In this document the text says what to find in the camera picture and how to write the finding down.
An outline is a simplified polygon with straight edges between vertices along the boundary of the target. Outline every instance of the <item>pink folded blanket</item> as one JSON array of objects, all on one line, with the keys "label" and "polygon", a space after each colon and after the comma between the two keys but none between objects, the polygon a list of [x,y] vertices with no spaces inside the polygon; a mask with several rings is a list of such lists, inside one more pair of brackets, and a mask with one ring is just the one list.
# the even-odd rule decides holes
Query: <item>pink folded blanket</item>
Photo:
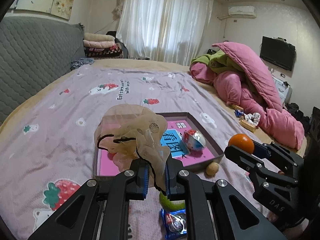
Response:
[{"label": "pink folded blanket", "polygon": [[83,45],[89,48],[107,49],[116,45],[114,41],[87,41],[83,40]]},{"label": "pink folded blanket", "polygon": [[245,80],[233,71],[225,71],[214,77],[205,64],[196,63],[190,66],[191,76],[200,82],[213,84],[219,97],[228,105],[241,106],[247,114],[259,113],[259,126],[268,135],[283,145],[300,149],[304,137],[303,126],[282,109],[272,76],[257,54],[248,46],[234,42],[212,46],[219,47],[242,67],[259,94],[251,93]]}]

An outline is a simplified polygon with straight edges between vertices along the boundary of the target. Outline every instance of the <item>orange fruit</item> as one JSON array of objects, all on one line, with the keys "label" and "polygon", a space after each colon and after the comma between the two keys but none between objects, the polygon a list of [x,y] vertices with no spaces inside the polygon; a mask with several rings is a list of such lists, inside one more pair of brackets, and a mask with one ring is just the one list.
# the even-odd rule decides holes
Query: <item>orange fruit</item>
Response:
[{"label": "orange fruit", "polygon": [[254,143],[252,139],[246,134],[238,133],[232,136],[228,142],[228,146],[231,145],[234,145],[249,154],[253,154]]}]

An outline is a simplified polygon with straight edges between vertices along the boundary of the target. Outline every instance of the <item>metal bolt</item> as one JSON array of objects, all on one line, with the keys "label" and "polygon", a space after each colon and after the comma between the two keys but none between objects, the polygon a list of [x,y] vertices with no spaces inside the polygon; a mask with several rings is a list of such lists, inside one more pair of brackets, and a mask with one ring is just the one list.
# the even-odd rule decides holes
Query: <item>metal bolt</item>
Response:
[{"label": "metal bolt", "polygon": [[94,187],[97,184],[97,181],[94,179],[90,179],[87,181],[87,186],[88,187]]},{"label": "metal bolt", "polygon": [[181,171],[179,171],[179,175],[182,176],[182,177],[186,177],[186,176],[189,175],[189,171],[181,170]]},{"label": "metal bolt", "polygon": [[125,174],[125,176],[127,176],[127,177],[131,177],[131,176],[134,175],[134,171],[132,171],[132,170],[127,170],[127,171],[124,172],[124,174]]},{"label": "metal bolt", "polygon": [[218,180],[218,185],[220,187],[225,187],[226,185],[228,185],[228,182],[226,180],[224,180],[224,179],[219,179]]}]

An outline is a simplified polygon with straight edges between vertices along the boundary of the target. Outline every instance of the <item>gray quilted headboard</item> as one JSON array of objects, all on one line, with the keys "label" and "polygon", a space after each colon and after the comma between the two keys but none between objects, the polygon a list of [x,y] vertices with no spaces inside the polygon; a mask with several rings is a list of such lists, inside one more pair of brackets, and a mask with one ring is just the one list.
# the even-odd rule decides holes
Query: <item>gray quilted headboard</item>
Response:
[{"label": "gray quilted headboard", "polygon": [[0,125],[84,55],[83,26],[36,17],[0,22]]}]

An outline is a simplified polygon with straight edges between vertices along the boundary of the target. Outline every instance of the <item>television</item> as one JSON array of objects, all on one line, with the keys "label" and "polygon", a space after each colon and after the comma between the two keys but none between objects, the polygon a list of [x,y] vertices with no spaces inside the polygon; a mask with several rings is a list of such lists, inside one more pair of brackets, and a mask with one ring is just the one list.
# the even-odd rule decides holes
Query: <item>television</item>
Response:
[{"label": "television", "polygon": [[280,68],[292,71],[296,48],[281,40],[263,36],[260,58]]}]

